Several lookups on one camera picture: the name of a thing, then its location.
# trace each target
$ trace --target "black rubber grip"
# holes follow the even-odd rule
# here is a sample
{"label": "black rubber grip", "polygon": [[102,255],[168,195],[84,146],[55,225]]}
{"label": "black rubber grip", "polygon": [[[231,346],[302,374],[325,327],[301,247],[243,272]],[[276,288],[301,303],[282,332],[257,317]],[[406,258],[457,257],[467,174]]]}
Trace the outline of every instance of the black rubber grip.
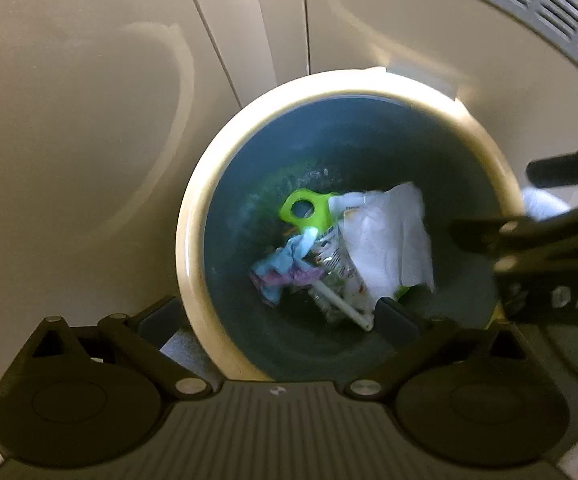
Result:
{"label": "black rubber grip", "polygon": [[527,178],[535,187],[576,186],[578,184],[578,152],[531,161]]}

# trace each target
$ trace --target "beige cabinet door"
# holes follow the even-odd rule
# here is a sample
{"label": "beige cabinet door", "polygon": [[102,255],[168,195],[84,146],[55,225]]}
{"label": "beige cabinet door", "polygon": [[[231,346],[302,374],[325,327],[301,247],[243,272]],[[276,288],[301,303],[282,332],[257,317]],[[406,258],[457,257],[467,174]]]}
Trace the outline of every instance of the beige cabinet door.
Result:
{"label": "beige cabinet door", "polygon": [[178,292],[182,194],[237,111],[193,0],[0,0],[0,376],[44,316]]}

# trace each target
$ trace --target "white plastic straw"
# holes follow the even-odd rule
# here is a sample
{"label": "white plastic straw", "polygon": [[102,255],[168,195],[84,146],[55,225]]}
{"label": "white plastic straw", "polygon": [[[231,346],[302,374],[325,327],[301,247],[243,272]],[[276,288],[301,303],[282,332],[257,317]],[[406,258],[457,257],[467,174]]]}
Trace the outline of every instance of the white plastic straw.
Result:
{"label": "white plastic straw", "polygon": [[364,319],[362,314],[360,314],[357,310],[355,310],[351,305],[349,305],[345,300],[340,298],[334,291],[332,291],[328,286],[324,283],[317,282],[311,283],[311,286],[315,288],[322,296],[327,298],[331,303],[333,303],[336,307],[338,307],[347,317],[349,317],[356,325],[358,325],[361,329],[366,330],[369,332],[373,325]]}

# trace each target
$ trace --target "metal screw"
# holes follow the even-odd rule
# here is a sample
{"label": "metal screw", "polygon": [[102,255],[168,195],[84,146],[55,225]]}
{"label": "metal screw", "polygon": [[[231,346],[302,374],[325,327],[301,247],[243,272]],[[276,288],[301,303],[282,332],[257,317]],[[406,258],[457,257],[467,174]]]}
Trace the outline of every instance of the metal screw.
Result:
{"label": "metal screw", "polygon": [[379,394],[382,386],[378,381],[374,381],[372,379],[358,379],[351,383],[351,391],[363,397],[373,396],[375,394]]}
{"label": "metal screw", "polygon": [[518,227],[518,222],[517,220],[511,220],[510,222],[507,222],[506,224],[504,224],[501,228],[500,228],[500,232],[502,234],[507,234],[510,233],[512,231],[514,231],[514,229]]}
{"label": "metal screw", "polygon": [[282,394],[285,394],[287,392],[287,389],[284,386],[272,386],[271,388],[269,388],[269,393],[278,397],[281,396]]}
{"label": "metal screw", "polygon": [[513,269],[515,265],[518,263],[518,258],[515,256],[503,256],[496,264],[493,266],[493,270],[495,272],[508,272],[509,270]]}
{"label": "metal screw", "polygon": [[207,383],[197,377],[186,377],[176,382],[176,390],[181,394],[195,395],[203,392]]}

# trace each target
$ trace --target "trash can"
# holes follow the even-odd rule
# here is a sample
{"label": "trash can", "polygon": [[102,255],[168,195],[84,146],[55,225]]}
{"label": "trash can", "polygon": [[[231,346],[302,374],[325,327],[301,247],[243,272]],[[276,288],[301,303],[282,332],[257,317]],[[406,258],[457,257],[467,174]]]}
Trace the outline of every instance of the trash can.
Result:
{"label": "trash can", "polygon": [[176,265],[191,325],[228,378],[345,381],[393,352],[375,330],[327,325],[307,294],[267,306],[248,271],[282,245],[277,213],[293,190],[402,182],[422,191],[436,285],[405,306],[485,327],[498,302],[492,264],[460,251],[448,224],[523,208],[495,142],[458,100],[384,69],[341,70],[275,88],[224,126],[184,194]]}

